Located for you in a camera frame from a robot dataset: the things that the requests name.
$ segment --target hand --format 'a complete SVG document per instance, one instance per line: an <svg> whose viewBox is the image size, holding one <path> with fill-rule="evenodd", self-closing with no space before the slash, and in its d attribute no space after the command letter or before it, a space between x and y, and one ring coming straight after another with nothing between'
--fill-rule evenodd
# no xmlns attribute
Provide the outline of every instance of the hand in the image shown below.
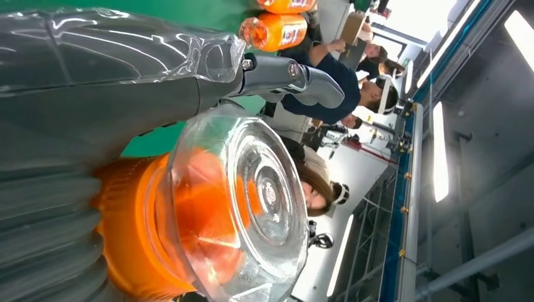
<svg viewBox="0 0 534 302"><path fill-rule="evenodd" d="M336 52L344 52L345 46L346 46L346 42L343 39L337 39L337 40L332 41L332 43L330 43L330 47L332 48L332 50Z"/></svg>

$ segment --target gray plastic housing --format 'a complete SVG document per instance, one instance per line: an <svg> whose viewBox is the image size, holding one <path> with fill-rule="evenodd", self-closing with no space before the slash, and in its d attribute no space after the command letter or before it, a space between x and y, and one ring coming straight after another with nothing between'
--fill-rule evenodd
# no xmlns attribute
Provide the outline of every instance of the gray plastic housing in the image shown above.
<svg viewBox="0 0 534 302"><path fill-rule="evenodd" d="M62 25L65 31L55 36L79 33L74 24L102 13L77 12L85 17L70 16L73 20ZM121 15L112 13L108 17ZM126 62L131 48L107 48L113 60L89 45L66 50L54 44L60 40L47 38L50 27L45 21L53 24L49 14L20 14L0 15L2 46L17 55L0 52L0 61L8 62L0 65L0 301L123 301L108 280L103 239L93 232L100 221L98 211L89 207L100 191L93 171L117 158L134 136L187 120L238 91L242 69L239 61L234 68L232 58L238 54L240 60L241 54L228 43L231 38L221 38L230 34L177 26L174 36L190 37L192 43L192 32L214 35L212 42L219 49L227 47L223 55L228 59L216 67L227 62L231 68L209 69L217 70L213 73L190 62L185 71L172 69L172 76L156 78L162 69L141 64L135 69L146 71L141 73L146 77L138 77L131 66L120 63ZM135 30L161 24L169 32L172 28L159 20L129 16L128 26L120 31L137 34ZM39 22L43 26L36 30ZM92 31L105 30L99 22L101 27ZM155 57L161 47L147 43L142 51ZM202 52L198 54L193 58L202 60Z"/></svg>

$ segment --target brown hair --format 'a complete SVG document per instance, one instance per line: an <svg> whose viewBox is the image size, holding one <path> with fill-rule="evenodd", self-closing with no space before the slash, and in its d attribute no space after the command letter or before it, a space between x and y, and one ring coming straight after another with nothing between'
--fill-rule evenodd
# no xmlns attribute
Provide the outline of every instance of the brown hair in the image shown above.
<svg viewBox="0 0 534 302"><path fill-rule="evenodd" d="M369 58L369 61L374 62L376 64L384 63L387 60L387 51L383 46L377 46L380 49L378 51L378 57Z"/></svg>
<svg viewBox="0 0 534 302"><path fill-rule="evenodd" d="M355 122L355 124L354 124L354 128L353 129L360 129L361 125L363 124L363 121L361 120L361 118L356 117L354 122Z"/></svg>
<svg viewBox="0 0 534 302"><path fill-rule="evenodd" d="M390 59L387 59L383 63L383 66L385 67L385 73L390 76L394 76L393 70L395 69L397 69L397 74L395 74L396 77L400 77L404 73L404 70L405 70L404 66Z"/></svg>
<svg viewBox="0 0 534 302"><path fill-rule="evenodd" d="M334 202L334 193L332 193L330 184L324 181L320 175L312 171L312 169L306 167L304 164L296 162L295 166L297 167L297 173L300 181L304 181L312 186L312 188L314 188L314 190L324 197L324 200L326 201L326 205L322 209L308 209L308 216L320 216L328 212L332 206L332 203Z"/></svg>

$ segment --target cardboard box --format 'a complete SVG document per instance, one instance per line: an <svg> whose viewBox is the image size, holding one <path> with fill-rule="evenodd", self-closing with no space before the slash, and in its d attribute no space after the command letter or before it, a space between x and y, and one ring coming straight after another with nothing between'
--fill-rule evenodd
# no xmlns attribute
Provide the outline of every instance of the cardboard box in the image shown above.
<svg viewBox="0 0 534 302"><path fill-rule="evenodd" d="M348 45L354 45L364 22L365 14L361 11L353 11L347 17L340 38L342 38Z"/></svg>

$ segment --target navy shirt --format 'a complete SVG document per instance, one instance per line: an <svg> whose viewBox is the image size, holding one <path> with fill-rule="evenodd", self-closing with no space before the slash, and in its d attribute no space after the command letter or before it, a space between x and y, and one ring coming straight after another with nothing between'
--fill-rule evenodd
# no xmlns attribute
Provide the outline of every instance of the navy shirt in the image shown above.
<svg viewBox="0 0 534 302"><path fill-rule="evenodd" d="M300 64L311 66L309 60L306 62L296 57L294 59ZM353 70L334 59L330 53L321 60L316 68L329 74L341 87L345 93L345 98L341 104L337 108L326 108L320 104L306 106L291 94L287 94L281 103L284 109L296 115L305 115L327 124L335 124L351 114L360 102L358 78Z"/></svg>

